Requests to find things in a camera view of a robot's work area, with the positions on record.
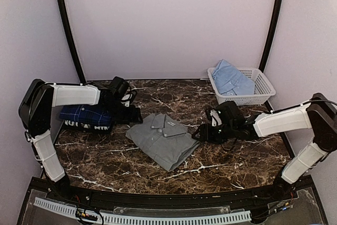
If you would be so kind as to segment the grey long sleeve shirt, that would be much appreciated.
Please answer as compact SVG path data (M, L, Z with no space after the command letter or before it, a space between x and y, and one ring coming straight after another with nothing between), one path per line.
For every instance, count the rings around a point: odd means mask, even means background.
M175 170L200 145L188 128L166 114L151 113L126 131L126 137L167 172Z

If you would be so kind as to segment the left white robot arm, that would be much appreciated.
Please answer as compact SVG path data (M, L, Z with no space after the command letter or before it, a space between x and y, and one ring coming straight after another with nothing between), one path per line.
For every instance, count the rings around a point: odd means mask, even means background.
M63 84L48 83L34 79L18 109L18 115L25 129L27 142L32 144L37 161L46 177L55 182L53 192L63 202L74 198L74 189L65 182L68 176L64 171L54 148L51 137L52 109L58 106L96 106L112 116L117 124L142 123L139 108L126 102L133 102L136 91L129 83L116 76L107 85L94 83Z

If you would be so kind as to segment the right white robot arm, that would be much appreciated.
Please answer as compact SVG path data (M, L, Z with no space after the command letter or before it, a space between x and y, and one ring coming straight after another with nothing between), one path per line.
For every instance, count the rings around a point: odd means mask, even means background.
M226 101L206 110L206 116L209 122L201 124L192 138L213 144L223 144L230 139L251 141L300 129L313 131L309 144L283 168L281 180L269 188L269 197L274 201L281 200L288 194L290 184L336 151L336 103L321 93L315 93L301 104L248 118L234 101Z

